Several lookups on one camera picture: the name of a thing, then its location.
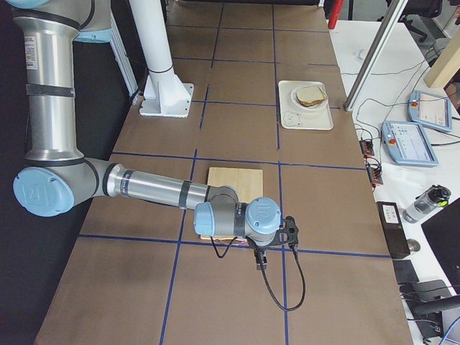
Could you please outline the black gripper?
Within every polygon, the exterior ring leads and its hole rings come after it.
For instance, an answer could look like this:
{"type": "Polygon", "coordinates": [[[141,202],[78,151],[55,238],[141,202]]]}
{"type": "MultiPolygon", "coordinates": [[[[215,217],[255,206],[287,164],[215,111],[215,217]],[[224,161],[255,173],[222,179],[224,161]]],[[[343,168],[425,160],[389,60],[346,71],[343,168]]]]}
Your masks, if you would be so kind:
{"type": "Polygon", "coordinates": [[[256,259],[257,270],[266,270],[266,268],[267,268],[267,253],[266,253],[267,248],[266,247],[260,247],[253,240],[249,241],[249,246],[254,251],[254,257],[256,259]]]}

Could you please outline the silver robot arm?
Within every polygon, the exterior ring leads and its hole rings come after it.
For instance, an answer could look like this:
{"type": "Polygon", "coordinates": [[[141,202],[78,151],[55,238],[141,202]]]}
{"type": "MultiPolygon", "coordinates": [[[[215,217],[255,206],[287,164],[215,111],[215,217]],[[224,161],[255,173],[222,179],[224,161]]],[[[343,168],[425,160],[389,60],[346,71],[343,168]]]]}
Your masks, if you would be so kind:
{"type": "Polygon", "coordinates": [[[77,146],[73,43],[111,39],[109,1],[12,1],[24,33],[32,143],[28,166],[14,179],[19,203],[38,216],[56,216],[96,196],[124,196],[194,211],[199,235],[246,239],[257,266],[265,250],[287,241],[287,221],[271,198],[239,201],[231,187],[125,168],[86,157],[77,146]]]}

